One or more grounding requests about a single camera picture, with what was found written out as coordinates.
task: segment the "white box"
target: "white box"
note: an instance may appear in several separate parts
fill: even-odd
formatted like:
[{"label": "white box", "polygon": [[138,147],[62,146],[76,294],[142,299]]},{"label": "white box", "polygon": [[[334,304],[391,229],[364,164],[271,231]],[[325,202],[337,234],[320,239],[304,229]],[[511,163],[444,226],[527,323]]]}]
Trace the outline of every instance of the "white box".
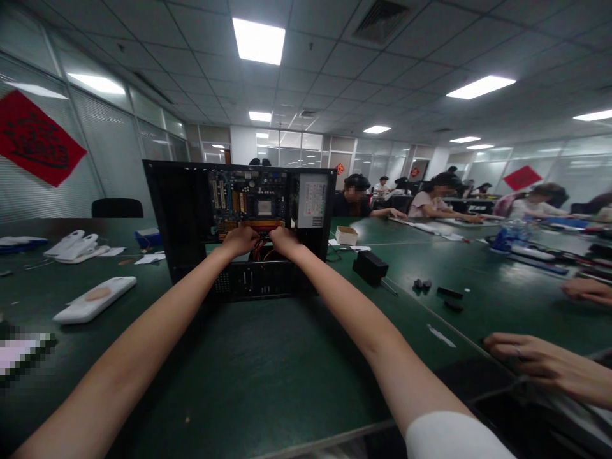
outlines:
[{"label": "white box", "polygon": [[336,241],[342,245],[356,245],[357,231],[350,226],[339,226],[336,229]]}]

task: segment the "ceiling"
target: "ceiling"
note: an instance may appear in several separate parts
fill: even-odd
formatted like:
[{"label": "ceiling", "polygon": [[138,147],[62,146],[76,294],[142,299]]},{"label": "ceiling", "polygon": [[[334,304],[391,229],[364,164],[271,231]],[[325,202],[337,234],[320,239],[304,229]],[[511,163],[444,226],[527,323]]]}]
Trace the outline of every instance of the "ceiling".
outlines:
[{"label": "ceiling", "polygon": [[[383,46],[352,37],[374,0],[22,3],[136,86],[145,75],[186,121],[262,126],[248,111],[272,111],[275,128],[367,137],[380,124],[392,129],[372,137],[447,146],[612,133],[572,119],[612,108],[612,1],[394,1],[411,14]],[[281,65],[242,61],[232,17],[285,28]],[[486,75],[517,82],[445,97]]]}]

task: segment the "ceiling light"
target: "ceiling light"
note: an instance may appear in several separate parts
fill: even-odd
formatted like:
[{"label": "ceiling light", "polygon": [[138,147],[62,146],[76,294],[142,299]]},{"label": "ceiling light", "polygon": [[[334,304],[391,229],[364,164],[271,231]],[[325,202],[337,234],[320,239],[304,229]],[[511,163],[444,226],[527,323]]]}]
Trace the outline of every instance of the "ceiling light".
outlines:
[{"label": "ceiling light", "polygon": [[232,18],[241,59],[281,65],[285,29]]},{"label": "ceiling light", "polygon": [[112,82],[103,76],[81,75],[79,73],[68,73],[68,75],[99,92],[107,92],[109,94],[126,93],[126,90],[117,83]]},{"label": "ceiling light", "polygon": [[612,110],[606,110],[605,112],[587,113],[586,115],[574,117],[574,119],[579,119],[580,121],[595,121],[598,119],[606,118],[612,118]]},{"label": "ceiling light", "polygon": [[66,96],[63,96],[62,94],[58,94],[57,92],[50,91],[46,88],[43,88],[42,86],[30,85],[26,83],[13,83],[13,82],[5,82],[5,83],[10,86],[14,86],[18,89],[22,89],[23,91],[31,92],[32,94],[35,94],[37,96],[51,97],[55,99],[68,99]]},{"label": "ceiling light", "polygon": [[488,145],[487,143],[483,143],[482,145],[470,145],[468,148],[470,150],[482,150],[485,148],[493,148],[494,145]]},{"label": "ceiling light", "polygon": [[391,128],[387,126],[372,126],[368,127],[368,129],[364,130],[364,132],[367,132],[368,134],[380,134],[381,132],[388,131],[389,129]]},{"label": "ceiling light", "polygon": [[471,83],[468,86],[463,86],[456,91],[449,92],[447,97],[454,97],[459,99],[474,99],[478,96],[482,96],[487,92],[501,89],[505,86],[516,83],[516,80],[510,80],[508,78],[502,78],[501,76],[489,75],[477,82]]},{"label": "ceiling light", "polygon": [[451,140],[455,143],[473,142],[474,140],[480,140],[480,137],[461,137],[460,139]]},{"label": "ceiling light", "polygon": [[249,112],[249,118],[251,118],[251,121],[270,122],[272,121],[272,114],[271,113],[261,113],[261,112]]}]

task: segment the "open computer case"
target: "open computer case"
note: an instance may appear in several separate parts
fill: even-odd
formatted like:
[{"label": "open computer case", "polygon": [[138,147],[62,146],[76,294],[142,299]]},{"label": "open computer case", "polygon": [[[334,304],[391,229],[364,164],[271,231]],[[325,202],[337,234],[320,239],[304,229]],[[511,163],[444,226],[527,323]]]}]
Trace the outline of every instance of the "open computer case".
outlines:
[{"label": "open computer case", "polygon": [[[295,228],[299,241],[325,260],[332,223],[336,169],[143,161],[155,217],[176,284],[238,226],[263,242],[278,226]],[[233,302],[315,293],[292,262],[270,242],[234,261],[205,302]]]}]

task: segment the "pink shirt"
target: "pink shirt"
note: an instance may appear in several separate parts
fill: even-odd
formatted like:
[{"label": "pink shirt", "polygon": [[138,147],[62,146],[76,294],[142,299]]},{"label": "pink shirt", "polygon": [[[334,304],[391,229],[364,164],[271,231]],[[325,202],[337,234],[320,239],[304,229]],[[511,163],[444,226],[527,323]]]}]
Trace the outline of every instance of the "pink shirt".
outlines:
[{"label": "pink shirt", "polygon": [[442,210],[449,208],[442,198],[433,198],[424,191],[418,193],[410,204],[410,211],[408,212],[409,217],[425,217],[423,213],[423,206],[430,205],[434,210]]}]

